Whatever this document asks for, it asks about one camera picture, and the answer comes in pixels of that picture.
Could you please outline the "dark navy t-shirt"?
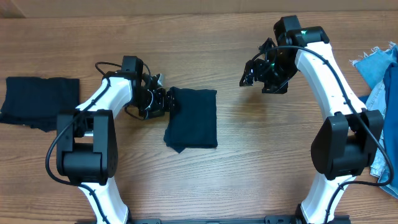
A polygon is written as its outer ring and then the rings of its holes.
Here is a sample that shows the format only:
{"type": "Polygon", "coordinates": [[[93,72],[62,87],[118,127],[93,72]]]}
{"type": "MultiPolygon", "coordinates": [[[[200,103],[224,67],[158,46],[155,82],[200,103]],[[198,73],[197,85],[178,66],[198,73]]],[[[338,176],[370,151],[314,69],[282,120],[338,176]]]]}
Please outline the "dark navy t-shirt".
{"type": "Polygon", "coordinates": [[[165,130],[166,146],[181,153],[186,148],[216,148],[216,90],[170,88],[174,109],[165,130]]]}

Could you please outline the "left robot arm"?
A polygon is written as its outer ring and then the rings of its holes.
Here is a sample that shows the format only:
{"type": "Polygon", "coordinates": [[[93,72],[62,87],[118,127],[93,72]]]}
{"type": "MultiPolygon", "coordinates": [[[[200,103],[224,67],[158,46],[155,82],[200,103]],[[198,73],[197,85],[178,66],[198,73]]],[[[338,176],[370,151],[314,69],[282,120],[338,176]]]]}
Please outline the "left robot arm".
{"type": "Polygon", "coordinates": [[[48,175],[78,187],[88,199],[95,223],[132,223],[115,181],[118,145],[114,120],[128,106],[136,119],[163,116],[174,96],[163,88],[164,75],[152,75],[136,56],[123,57],[116,71],[103,73],[100,87],[84,103],[57,116],[57,135],[45,158],[48,175]]]}

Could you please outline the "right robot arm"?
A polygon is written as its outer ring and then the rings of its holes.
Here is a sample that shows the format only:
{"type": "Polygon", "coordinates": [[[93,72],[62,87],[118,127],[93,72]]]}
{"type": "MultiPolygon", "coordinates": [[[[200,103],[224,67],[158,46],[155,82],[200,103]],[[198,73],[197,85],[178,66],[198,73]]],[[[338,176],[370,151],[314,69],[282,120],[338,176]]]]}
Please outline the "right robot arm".
{"type": "Polygon", "coordinates": [[[349,223],[349,216],[337,216],[335,209],[381,149],[384,120],[354,94],[322,27],[303,28],[297,16],[285,16],[273,30],[274,38],[267,39],[246,62],[239,84],[262,82],[263,93],[284,94],[290,79],[302,73],[318,102],[323,124],[310,148],[316,174],[307,197],[293,215],[268,215],[264,221],[349,223]]]}

